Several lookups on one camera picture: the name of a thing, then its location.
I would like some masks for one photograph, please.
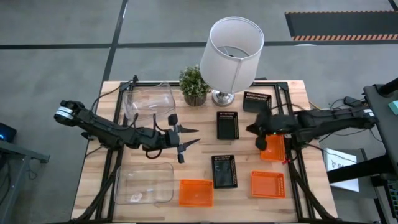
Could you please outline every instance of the clear plastic container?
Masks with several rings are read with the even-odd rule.
[[[173,166],[168,162],[121,166],[114,201],[118,205],[169,202],[174,182]]]
[[[153,114],[156,120],[167,119],[175,113],[175,100],[168,82],[162,82],[154,87],[137,88],[123,93],[124,114],[133,122],[138,113],[136,126],[153,124]]]

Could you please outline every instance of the lamp base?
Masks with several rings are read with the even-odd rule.
[[[228,106],[235,99],[235,94],[222,93],[218,90],[211,91],[211,95],[213,96],[213,103],[217,106]]]

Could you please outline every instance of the orange basket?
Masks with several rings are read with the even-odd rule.
[[[212,207],[213,181],[181,180],[179,204],[186,207]]]
[[[251,195],[253,197],[285,198],[284,174],[252,171]]]
[[[265,161],[285,161],[284,136],[273,134],[266,137],[267,149],[261,151],[260,158]]]

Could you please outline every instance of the white paper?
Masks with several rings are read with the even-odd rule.
[[[338,156],[341,156],[343,158],[340,158],[338,156],[335,155],[331,155],[329,153],[325,154],[325,164],[326,164],[326,169],[327,171],[331,171],[334,169],[338,169],[340,167],[344,167],[344,166],[350,166],[353,164],[356,164],[356,156],[347,154],[347,153],[343,153],[343,152],[339,152],[336,150],[332,150],[329,148],[325,148],[326,152],[332,153],[332,154],[336,154]],[[339,187],[342,189],[346,189],[346,190],[352,190],[355,192],[359,192],[359,185],[358,185],[358,179],[353,179],[353,180],[346,180],[346,181],[342,181],[342,182],[337,182],[337,183],[333,183],[330,184],[332,187]]]

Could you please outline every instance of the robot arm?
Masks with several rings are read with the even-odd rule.
[[[66,126],[79,126],[87,131],[88,134],[96,136],[101,144],[108,148],[119,148],[126,145],[132,149],[142,149],[148,153],[159,151],[172,147],[177,148],[178,162],[184,163],[183,152],[187,147],[199,139],[180,144],[179,133],[196,132],[197,130],[186,129],[177,125],[178,118],[176,114],[169,116],[169,125],[173,129],[164,130],[164,134],[152,128],[133,128],[124,127],[108,121],[105,118],[95,115],[86,109],[84,104],[77,101],[61,101],[60,107],[54,115],[55,120]]]
[[[266,150],[265,138],[269,134],[291,134],[296,143],[304,145],[312,139],[346,128],[370,129],[376,121],[376,117],[367,107],[302,110],[295,112],[293,116],[271,115],[270,110],[264,110],[246,130],[257,134],[257,148]]]

